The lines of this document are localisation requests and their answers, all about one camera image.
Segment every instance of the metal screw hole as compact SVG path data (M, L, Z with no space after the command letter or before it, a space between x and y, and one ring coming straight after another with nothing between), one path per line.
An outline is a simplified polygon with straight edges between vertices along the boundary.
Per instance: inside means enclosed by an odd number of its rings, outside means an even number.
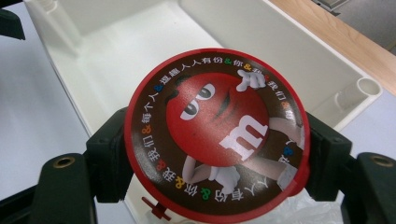
M55 168L64 168L73 164L76 161L73 157L63 157L53 163L53 167Z
M373 156L371 159L373 160L373 162L375 162L375 164L380 166L392 167L394 165L392 161L385 157Z

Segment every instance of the white glove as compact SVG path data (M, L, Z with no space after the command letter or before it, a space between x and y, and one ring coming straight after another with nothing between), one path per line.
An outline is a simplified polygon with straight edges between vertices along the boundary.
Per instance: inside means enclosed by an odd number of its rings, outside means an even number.
M253 89L265 87L265 79L261 73L238 70L238 75L242 77L242 82L236 87L237 91L245 91L248 86Z
M231 194L238 184L241 175L236 171L234 166L216 167L212 166L209 180L216 180L223 186L221 193Z

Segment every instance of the white plastic tray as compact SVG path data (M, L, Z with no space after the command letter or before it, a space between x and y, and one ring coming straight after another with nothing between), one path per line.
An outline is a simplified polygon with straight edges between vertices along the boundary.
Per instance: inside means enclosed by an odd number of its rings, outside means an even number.
M269 1L25 0L53 67L94 133L159 63L183 51L229 48L272 65L305 109L340 131L382 92L357 66ZM134 178L127 203L149 207Z

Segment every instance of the red rim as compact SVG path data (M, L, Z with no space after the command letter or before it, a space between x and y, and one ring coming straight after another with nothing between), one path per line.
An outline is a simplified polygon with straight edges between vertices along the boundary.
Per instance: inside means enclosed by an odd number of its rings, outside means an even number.
M136 103L138 102L139 96L141 95L141 92L143 91L143 89L145 89L145 87L148 85L148 83L151 81L151 79L153 77L155 77L162 69L164 69L166 65L176 62L177 60L180 60L182 58L185 58L185 57L188 57L191 55L200 54L200 53L205 53L205 52L220 52L220 53L229 53L232 55L237 55L237 56L246 58L248 60L251 60L253 62L256 62L259 65L261 65L262 67L264 67L265 69L267 69L289 91L289 93L292 97L292 101L297 105L298 110L300 111L300 116L301 116L302 124L304 127L304 148L303 148L302 157L300 160L300 165L298 167L298 172L294 176L293 181L291 181L291 183L281 193L279 193L277 196L275 196L275 198L273 198L270 202L263 204L262 206L256 207L254 209L251 209L249 211L239 213L239 214L211 215L211 214L206 214L206 213L202 213L202 212L196 212L189 208L181 206L178 203L175 203L173 200L169 199L161 191L159 191L157 189L157 187L155 186L155 184L153 184L152 180L150 180L148 178L147 173L143 170L144 168L142 168L141 165L139 164L138 158L136 157L135 152L134 152L134 144L133 144L134 111L135 111ZM165 62L161 63L156 68L154 68L144 78L144 80L140 83L140 85L137 87L136 91L134 92L131 102L129 103L127 115L125 118L124 134L125 134L125 144L126 144L126 150L127 150L127 155L128 155L129 161L134 169L134 173L136 174L137 178L140 180L142 185L146 188L146 190L156 200L158 200L159 203L161 203L165 207L171 209L174 212L177 212L178 214L180 214L184 217L194 219L197 221L230 223L230 222L239 222L239 221L249 220L249 219L253 219L254 217L259 217L259 216L271 211L273 208L278 206L280 203L282 203L289 196L292 196L292 195L298 193L299 191L301 191L303 189L303 187L305 186L305 183L309 176L309 167L308 167L309 143L310 143L310 141L309 141L309 139L310 139L309 123L308 123L307 116L304 112L303 105L302 105L301 101L299 100L296 92L293 90L291 85L286 81L286 79L283 78L274 68L272 68L267 63L264 63L263 61L255 58L255 57L247 55L246 53L242 53L242 52L231 50L231 49L196 49L196 50L178 54L177 56L166 60Z

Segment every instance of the black holder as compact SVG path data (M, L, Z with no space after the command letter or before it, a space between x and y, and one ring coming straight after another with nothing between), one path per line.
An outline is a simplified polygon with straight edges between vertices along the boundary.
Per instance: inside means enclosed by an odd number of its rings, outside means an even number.
M1 0L0 1L0 35L25 39L20 18L13 12L3 9L11 5L21 3L22 0Z
M126 155L123 122L116 112L87 142L83 155L71 153L48 161L37 186L0 202L0 224L97 223L99 203L123 200L133 176ZM332 202L341 190L346 224L396 223L396 161L375 153L351 157L352 143L308 114L311 175L305 188L316 201ZM158 218L166 208L152 206Z

